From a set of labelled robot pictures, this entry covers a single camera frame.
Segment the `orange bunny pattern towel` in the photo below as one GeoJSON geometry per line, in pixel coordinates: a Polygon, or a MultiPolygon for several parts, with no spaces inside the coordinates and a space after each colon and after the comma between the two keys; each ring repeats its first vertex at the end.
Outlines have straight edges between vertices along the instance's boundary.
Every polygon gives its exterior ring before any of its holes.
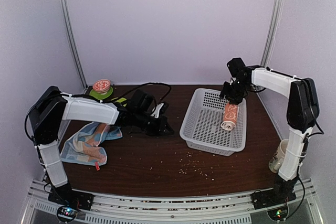
{"type": "Polygon", "coordinates": [[[239,107],[238,105],[227,103],[224,106],[223,121],[221,123],[221,128],[226,131],[232,131],[238,121],[239,107]]]}

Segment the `white plastic basket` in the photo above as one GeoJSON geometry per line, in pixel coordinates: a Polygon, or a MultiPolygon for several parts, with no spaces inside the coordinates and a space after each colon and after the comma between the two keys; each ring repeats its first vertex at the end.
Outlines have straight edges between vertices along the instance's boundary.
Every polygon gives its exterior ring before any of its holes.
{"type": "Polygon", "coordinates": [[[238,105],[238,120],[233,130],[222,129],[226,99],[220,91],[198,88],[194,91],[180,128],[180,137],[189,148],[217,155],[230,156],[246,146],[246,100],[238,105]]]}

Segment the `blue patchwork towel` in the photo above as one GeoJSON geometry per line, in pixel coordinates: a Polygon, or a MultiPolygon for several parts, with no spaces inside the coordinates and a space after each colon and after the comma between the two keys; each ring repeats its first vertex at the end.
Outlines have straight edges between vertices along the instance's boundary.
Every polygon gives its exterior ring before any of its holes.
{"type": "Polygon", "coordinates": [[[101,144],[122,137],[123,134],[119,127],[91,122],[64,142],[60,152],[61,160],[65,163],[96,167],[105,165],[108,156],[101,144]]]}

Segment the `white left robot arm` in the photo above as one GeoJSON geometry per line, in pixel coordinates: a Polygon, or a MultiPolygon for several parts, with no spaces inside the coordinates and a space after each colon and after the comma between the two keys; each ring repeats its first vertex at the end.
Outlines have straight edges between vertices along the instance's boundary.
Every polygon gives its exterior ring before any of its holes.
{"type": "Polygon", "coordinates": [[[76,197],[68,187],[70,183],[58,150],[58,132],[62,121],[97,122],[118,127],[135,126],[149,136],[174,134],[165,111],[169,104],[163,99],[136,86],[122,94],[131,98],[120,103],[117,98],[98,100],[87,94],[63,93],[57,86],[50,86],[28,110],[24,130],[31,127],[27,137],[37,148],[42,166],[49,181],[56,188],[54,194],[64,205],[71,205],[76,197]]]}

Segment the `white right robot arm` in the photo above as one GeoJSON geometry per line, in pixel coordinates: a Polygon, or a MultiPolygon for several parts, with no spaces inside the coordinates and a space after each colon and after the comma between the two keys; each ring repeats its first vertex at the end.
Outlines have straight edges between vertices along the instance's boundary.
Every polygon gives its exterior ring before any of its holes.
{"type": "Polygon", "coordinates": [[[289,196],[287,185],[296,183],[298,171],[305,158],[306,143],[314,135],[319,104],[315,83],[311,78],[298,78],[259,65],[246,66],[240,58],[227,63],[233,80],[223,84],[220,98],[238,105],[253,86],[283,95],[288,100],[287,124],[289,142],[277,178],[279,185],[269,192],[272,203],[279,204],[289,196]]]}

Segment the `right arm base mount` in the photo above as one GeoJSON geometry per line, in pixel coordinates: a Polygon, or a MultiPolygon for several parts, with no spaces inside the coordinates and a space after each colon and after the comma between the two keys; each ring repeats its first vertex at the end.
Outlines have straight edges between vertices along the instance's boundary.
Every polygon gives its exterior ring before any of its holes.
{"type": "Polygon", "coordinates": [[[288,202],[296,199],[294,192],[296,182],[296,178],[289,181],[276,178],[272,189],[256,190],[251,195],[254,209],[267,208],[271,220],[285,221],[290,215],[288,202]]]}

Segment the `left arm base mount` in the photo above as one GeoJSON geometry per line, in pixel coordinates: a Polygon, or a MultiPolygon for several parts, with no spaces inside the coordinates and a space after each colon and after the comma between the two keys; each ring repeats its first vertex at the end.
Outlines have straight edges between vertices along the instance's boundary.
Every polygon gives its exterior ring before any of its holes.
{"type": "Polygon", "coordinates": [[[81,210],[91,209],[93,194],[73,190],[70,183],[60,187],[50,185],[48,200],[60,205],[56,210],[56,217],[60,222],[72,222],[81,210]]]}

